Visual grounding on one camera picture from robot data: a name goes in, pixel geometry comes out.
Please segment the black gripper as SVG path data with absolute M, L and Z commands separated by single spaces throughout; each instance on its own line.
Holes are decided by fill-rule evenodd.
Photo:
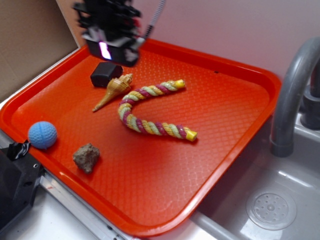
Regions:
M 141 37 L 142 14 L 130 0 L 84 0 L 72 8 L 91 55 L 124 67 L 137 64 L 146 40 Z

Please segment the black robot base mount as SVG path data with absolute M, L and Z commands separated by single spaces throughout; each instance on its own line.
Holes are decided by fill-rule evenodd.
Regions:
M 34 204 L 41 163 L 30 153 L 31 143 L 10 143 L 0 150 L 0 233 L 28 212 Z

